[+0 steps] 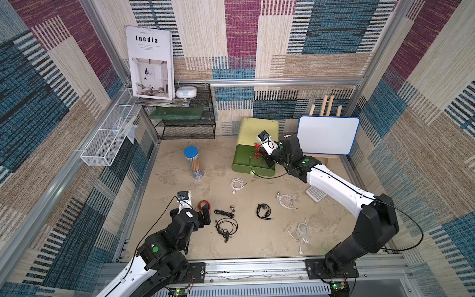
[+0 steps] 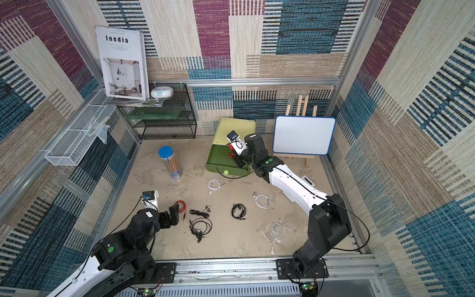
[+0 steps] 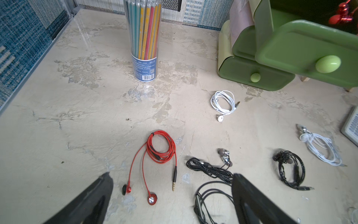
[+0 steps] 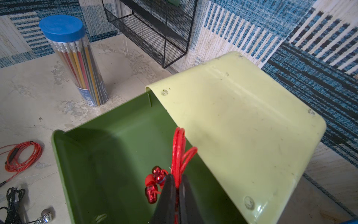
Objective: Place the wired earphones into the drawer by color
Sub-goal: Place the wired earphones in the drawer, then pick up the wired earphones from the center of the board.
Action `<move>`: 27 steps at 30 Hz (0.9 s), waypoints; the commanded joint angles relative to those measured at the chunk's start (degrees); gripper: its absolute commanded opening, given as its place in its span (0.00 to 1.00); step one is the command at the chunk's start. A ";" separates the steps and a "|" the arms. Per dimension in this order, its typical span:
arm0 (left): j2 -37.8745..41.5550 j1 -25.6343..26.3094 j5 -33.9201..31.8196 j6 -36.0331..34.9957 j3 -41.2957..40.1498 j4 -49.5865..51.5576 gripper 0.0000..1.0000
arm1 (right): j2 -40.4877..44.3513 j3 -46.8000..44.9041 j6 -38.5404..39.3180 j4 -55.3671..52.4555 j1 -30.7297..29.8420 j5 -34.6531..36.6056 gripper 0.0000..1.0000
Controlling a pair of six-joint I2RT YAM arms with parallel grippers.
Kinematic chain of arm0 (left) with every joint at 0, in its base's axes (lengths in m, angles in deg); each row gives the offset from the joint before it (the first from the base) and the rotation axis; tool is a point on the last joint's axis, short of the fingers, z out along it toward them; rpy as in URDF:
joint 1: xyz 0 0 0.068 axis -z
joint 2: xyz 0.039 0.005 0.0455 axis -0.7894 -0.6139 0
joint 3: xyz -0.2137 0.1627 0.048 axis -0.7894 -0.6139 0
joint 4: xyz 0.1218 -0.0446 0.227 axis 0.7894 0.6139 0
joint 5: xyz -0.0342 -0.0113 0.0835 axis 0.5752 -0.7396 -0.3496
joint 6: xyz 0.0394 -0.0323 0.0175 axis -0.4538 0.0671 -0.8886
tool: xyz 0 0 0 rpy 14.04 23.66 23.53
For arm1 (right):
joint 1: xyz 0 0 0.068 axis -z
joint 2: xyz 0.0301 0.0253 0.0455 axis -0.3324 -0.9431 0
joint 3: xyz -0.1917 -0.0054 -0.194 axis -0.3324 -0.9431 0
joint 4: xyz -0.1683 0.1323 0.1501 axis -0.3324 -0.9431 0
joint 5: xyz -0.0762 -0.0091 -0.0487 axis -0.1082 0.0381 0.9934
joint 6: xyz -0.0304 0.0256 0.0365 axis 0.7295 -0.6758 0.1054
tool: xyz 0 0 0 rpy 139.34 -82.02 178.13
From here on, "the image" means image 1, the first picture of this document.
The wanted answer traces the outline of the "red earphones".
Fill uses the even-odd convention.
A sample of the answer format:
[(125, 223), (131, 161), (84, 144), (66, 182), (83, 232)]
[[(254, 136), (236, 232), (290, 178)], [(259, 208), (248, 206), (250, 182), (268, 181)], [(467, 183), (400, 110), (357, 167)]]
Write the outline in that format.
[(254, 147), (256, 149), (256, 152), (254, 153), (255, 159), (258, 159), (260, 161), (259, 167), (263, 167), (264, 165), (268, 168), (272, 168), (274, 163), (273, 160), (270, 158), (268, 155), (267, 151), (257, 142), (254, 143)]
[(199, 212), (210, 212), (210, 203), (207, 200), (202, 200), (198, 203), (197, 209)]

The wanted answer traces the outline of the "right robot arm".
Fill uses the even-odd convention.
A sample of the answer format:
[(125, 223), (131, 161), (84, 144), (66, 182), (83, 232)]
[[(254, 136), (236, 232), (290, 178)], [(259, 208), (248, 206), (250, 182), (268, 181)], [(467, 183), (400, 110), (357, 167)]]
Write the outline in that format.
[(398, 233), (394, 203), (388, 195), (367, 192), (340, 178), (320, 160), (304, 155), (295, 135), (285, 135), (275, 142), (262, 131), (257, 140), (269, 165), (281, 165), (288, 174), (322, 190), (356, 218), (352, 234), (325, 255), (323, 266), (328, 276), (345, 273), (356, 259), (379, 252)]

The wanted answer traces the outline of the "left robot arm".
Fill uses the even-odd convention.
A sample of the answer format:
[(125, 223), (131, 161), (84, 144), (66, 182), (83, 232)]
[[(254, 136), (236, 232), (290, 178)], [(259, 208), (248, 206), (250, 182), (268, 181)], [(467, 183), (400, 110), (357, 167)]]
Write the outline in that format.
[(204, 283), (205, 263), (186, 259), (193, 232), (210, 225), (208, 203), (193, 208), (174, 209), (171, 223), (148, 236), (137, 248), (132, 261), (102, 291), (99, 297), (151, 297), (169, 285), (171, 297), (185, 297), (196, 283)]

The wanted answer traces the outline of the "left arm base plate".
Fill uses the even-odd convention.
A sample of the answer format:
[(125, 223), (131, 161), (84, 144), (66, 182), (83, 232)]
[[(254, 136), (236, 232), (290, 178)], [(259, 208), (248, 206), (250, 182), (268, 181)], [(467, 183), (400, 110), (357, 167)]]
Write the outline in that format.
[(190, 262), (186, 272), (179, 276), (176, 283), (180, 284), (201, 284), (205, 282), (206, 274), (205, 262)]

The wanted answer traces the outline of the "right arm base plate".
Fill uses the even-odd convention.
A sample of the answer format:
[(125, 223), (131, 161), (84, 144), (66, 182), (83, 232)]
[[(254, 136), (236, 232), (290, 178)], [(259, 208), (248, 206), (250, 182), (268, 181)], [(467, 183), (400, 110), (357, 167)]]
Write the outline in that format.
[(341, 266), (321, 257), (307, 258), (304, 260), (304, 264), (310, 280), (359, 278), (359, 272), (354, 261)]

